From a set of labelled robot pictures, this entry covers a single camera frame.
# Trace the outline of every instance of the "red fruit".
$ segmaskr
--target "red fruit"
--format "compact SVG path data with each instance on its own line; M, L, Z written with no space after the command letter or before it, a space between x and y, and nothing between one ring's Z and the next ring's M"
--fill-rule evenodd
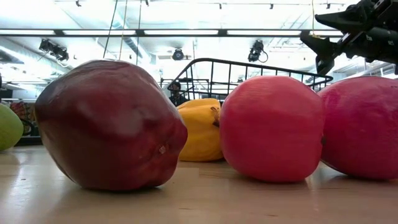
M168 181L187 129L143 69L94 60L52 82L35 114L61 171L84 188L133 190Z
M326 108L322 160L356 177L398 178L398 81L349 78L319 95Z
M289 77L255 77L221 107L225 159L237 171L269 182L309 176L321 156L324 113L319 96Z

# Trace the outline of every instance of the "wooden table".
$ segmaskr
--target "wooden table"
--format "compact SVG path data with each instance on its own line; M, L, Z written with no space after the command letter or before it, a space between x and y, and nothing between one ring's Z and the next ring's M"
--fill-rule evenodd
M398 182L320 164L298 184L265 184L225 162L180 162L165 185L112 194L68 180L43 147L0 152L0 223L398 223Z

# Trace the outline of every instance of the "red apple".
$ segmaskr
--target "red apple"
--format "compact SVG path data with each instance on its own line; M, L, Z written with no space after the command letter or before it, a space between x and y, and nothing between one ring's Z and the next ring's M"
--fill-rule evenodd
M398 81L349 78L318 94L326 109L322 160L355 177L398 178Z
M37 99L35 115L60 170L88 189L162 185L187 140L156 81L120 61L90 61L55 80Z
M255 77L221 107L220 139L228 163L268 182L297 182L318 166L325 115L320 97L289 77Z

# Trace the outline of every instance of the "yellow squash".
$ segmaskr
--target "yellow squash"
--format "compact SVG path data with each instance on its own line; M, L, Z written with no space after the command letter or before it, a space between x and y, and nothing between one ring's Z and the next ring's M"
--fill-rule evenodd
M188 139L179 159L208 162L223 158L220 148L218 118L220 103L216 99L191 100L177 107L188 129Z

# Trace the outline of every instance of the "robotic arm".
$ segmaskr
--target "robotic arm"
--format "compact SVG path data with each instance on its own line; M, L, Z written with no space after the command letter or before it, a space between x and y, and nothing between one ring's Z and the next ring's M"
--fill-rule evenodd
M317 54L318 74L326 75L342 53L348 58L364 57L369 63L380 60L398 65L398 0L361 0L343 12L315 15L315 19L344 34L334 43L312 37L308 31L301 33L300 40Z

